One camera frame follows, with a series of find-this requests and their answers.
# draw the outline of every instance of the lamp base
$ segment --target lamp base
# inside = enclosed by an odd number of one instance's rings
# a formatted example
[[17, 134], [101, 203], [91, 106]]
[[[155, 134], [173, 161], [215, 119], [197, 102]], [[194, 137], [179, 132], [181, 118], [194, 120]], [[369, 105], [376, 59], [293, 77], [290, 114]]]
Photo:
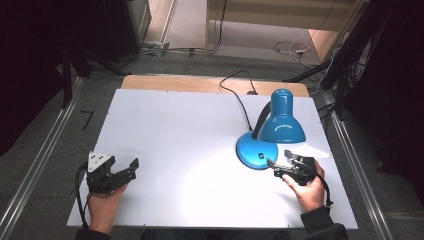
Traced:
[[263, 142], [252, 138], [252, 131], [243, 134], [236, 144], [240, 161], [249, 168], [263, 170], [268, 168], [267, 159], [277, 161], [276, 143]]

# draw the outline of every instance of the lamp shade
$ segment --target lamp shade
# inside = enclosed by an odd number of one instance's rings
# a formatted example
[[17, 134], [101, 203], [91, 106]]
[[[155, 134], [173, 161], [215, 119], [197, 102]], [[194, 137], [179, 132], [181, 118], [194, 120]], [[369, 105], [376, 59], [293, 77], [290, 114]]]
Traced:
[[258, 140], [284, 144], [306, 141], [302, 126], [293, 117], [293, 94], [289, 90], [272, 93], [271, 115], [259, 130]]

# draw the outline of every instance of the wooden board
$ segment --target wooden board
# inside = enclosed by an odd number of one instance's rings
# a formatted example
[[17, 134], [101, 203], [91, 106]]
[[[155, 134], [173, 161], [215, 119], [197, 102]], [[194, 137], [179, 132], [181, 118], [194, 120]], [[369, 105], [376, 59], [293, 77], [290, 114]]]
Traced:
[[[145, 89], [145, 90], [163, 90], [179, 92], [209, 92], [225, 93], [229, 91], [219, 87], [223, 78], [192, 77], [192, 76], [172, 76], [172, 75], [130, 75], [125, 77], [122, 89]], [[309, 97], [306, 86], [301, 83], [283, 83], [252, 81], [253, 86], [259, 95], [269, 96], [276, 89], [286, 88], [296, 97]], [[236, 93], [246, 94], [252, 91], [252, 86], [248, 79], [227, 79], [222, 84]]]

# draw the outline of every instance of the metal rail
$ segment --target metal rail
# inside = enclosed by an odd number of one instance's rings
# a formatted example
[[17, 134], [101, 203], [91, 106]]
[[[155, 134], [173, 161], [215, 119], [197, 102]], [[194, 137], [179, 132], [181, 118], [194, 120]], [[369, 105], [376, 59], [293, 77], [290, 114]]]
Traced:
[[[326, 104], [334, 102], [331, 91], [323, 91], [322, 95]], [[368, 214], [374, 225], [378, 239], [393, 239], [393, 235], [387, 224], [384, 213], [381, 210], [380, 204], [378, 203], [377, 197], [372, 190], [371, 184], [368, 181], [364, 170], [362, 169], [361, 162], [356, 155], [355, 148], [353, 147], [352, 141], [350, 140], [344, 122], [339, 120], [339, 117], [335, 112], [332, 113], [331, 118], [345, 151], [347, 161], [349, 162], [350, 168], [352, 169], [353, 176], [355, 177], [356, 183], [358, 184], [359, 191], [361, 192]]]
[[50, 155], [62, 133], [62, 130], [66, 126], [72, 110], [74, 109], [75, 104], [80, 96], [80, 90], [82, 89], [82, 86], [83, 82], [79, 77], [75, 80], [73, 85], [72, 91], [74, 93], [74, 98], [71, 100], [70, 104], [68, 104], [67, 108], [60, 111], [31, 167], [22, 180], [18, 190], [11, 198], [0, 222], [0, 240], [8, 239], [12, 233], [12, 230], [15, 227], [19, 216], [21, 215], [26, 203], [28, 202], [31, 193], [34, 190], [34, 187], [37, 184], [37, 181], [50, 158]]

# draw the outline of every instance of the gray carpet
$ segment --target gray carpet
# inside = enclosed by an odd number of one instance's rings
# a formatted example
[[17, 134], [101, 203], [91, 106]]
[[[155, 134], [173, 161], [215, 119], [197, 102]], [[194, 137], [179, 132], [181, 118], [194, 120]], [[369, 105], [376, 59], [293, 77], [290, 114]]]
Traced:
[[[120, 88], [123, 76], [108, 70], [97, 69], [90, 79], [85, 79], [81, 96], [76, 103], [60, 139], [58, 140], [43, 173], [23, 209], [9, 239], [72, 239], [76, 229], [66, 226], [74, 203], [74, 178], [79, 165], [93, 150], [114, 91]], [[248, 70], [253, 78], [267, 80], [288, 79], [302, 73], [303, 66], [295, 63], [259, 61], [222, 56], [196, 55], [188, 58], [183, 54], [141, 56], [123, 68], [133, 74], [182, 74], [226, 77], [239, 70]], [[325, 105], [320, 95], [314, 96], [317, 107]], [[8, 201], [17, 190], [22, 178], [37, 155], [45, 137], [53, 125], [61, 106], [62, 93], [52, 99], [39, 116], [22, 134], [15, 146], [0, 157], [0, 207], [5, 210]], [[81, 110], [94, 111], [87, 128], [87, 114]], [[423, 206], [414, 194], [411, 185], [399, 176], [375, 171], [377, 159], [373, 152], [372, 139], [360, 124], [346, 113], [354, 146], [369, 177], [373, 189], [385, 213], [391, 213], [388, 222], [395, 239], [422, 239], [420, 236], [424, 219], [411, 218], [399, 213], [423, 212]], [[377, 239], [374, 227], [364, 205], [360, 191], [340, 140], [330, 122], [328, 140], [339, 168], [351, 206], [358, 221], [358, 230], [349, 230], [351, 239]], [[116, 227], [112, 239], [140, 239], [143, 229]], [[304, 230], [290, 230], [292, 239], [303, 239]]]

